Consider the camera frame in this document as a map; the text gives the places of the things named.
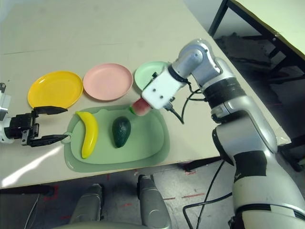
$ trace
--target toy banana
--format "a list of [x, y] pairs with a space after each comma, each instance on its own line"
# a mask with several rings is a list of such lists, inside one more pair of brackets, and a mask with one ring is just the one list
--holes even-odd
[[81, 118], [86, 127], [86, 135], [81, 150], [81, 157], [86, 159], [94, 150], [99, 133], [98, 124], [95, 117], [89, 112], [77, 111], [75, 113]]

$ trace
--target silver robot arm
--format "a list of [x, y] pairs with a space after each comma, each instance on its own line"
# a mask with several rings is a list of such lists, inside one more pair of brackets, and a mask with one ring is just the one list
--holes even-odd
[[212, 132], [214, 143], [221, 157], [236, 167], [231, 228], [304, 228], [305, 202], [275, 159], [272, 128], [206, 41], [197, 39], [183, 47], [178, 59], [145, 88], [142, 97], [161, 109], [190, 75], [209, 103], [212, 119], [219, 123]]

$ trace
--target green plate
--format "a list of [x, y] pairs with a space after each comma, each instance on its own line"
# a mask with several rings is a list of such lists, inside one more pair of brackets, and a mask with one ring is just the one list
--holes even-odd
[[[168, 155], [170, 141], [165, 121], [157, 110], [143, 117], [133, 115], [128, 105], [94, 107], [83, 111], [92, 113], [99, 124], [99, 136], [94, 151], [87, 159], [81, 157], [85, 126], [77, 115], [71, 119], [67, 133], [70, 140], [63, 140], [67, 166], [76, 172], [98, 172], [114, 169], [138, 168], [156, 165]], [[132, 125], [126, 144], [116, 148], [112, 138], [112, 123], [119, 116], [126, 116]]]
[[142, 64], [134, 73], [134, 81], [143, 90], [153, 79], [153, 74], [160, 74], [168, 63], [163, 61], [151, 61]]

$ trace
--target yellow plate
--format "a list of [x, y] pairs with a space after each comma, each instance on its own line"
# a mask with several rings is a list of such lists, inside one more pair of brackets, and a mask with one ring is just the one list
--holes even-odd
[[33, 108], [36, 106], [68, 108], [80, 98], [82, 90], [82, 80], [77, 74], [67, 71], [52, 72], [32, 84], [28, 93], [28, 102]]

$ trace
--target beige table surface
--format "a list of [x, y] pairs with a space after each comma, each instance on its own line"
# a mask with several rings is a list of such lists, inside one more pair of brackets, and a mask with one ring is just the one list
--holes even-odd
[[233, 0], [305, 60], [305, 0]]
[[[1, 24], [0, 73], [12, 95], [11, 116], [31, 110], [27, 93], [31, 84], [55, 70], [69, 70], [83, 77], [103, 62], [120, 63], [132, 72], [147, 61], [174, 61], [180, 49], [195, 38], [206, 39], [216, 56], [224, 58], [248, 95], [252, 96], [279, 144], [290, 142], [251, 87], [217, 47], [180, 0], [53, 0], [16, 5]], [[174, 107], [180, 112], [188, 88], [176, 95]], [[41, 115], [41, 135], [62, 134], [75, 111], [95, 106], [131, 104], [139, 98], [132, 88], [117, 101], [102, 103], [85, 93], [57, 115]], [[185, 125], [161, 110], [168, 125], [171, 150], [160, 163], [172, 164], [218, 156], [211, 137], [216, 124], [204, 102], [189, 102]], [[65, 164], [63, 145], [31, 148], [20, 140], [0, 145], [0, 187], [18, 187], [105, 174], [73, 172]]]

